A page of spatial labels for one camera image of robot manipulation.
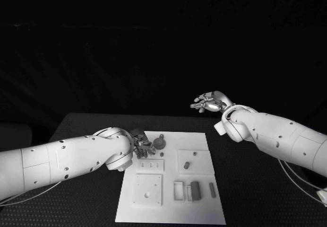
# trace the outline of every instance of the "dark wall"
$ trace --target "dark wall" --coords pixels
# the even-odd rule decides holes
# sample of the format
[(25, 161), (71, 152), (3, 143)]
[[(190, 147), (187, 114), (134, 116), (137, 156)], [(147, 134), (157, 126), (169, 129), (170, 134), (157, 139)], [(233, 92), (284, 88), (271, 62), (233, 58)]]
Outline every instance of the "dark wall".
[(2, 120), (30, 125), (33, 143), (49, 140), (71, 112), (219, 121), (219, 113), (189, 108), (215, 90), (327, 133), (323, 8), (301, 1), (267, 2), (259, 12), (248, 1), (199, 4), (3, 22)]

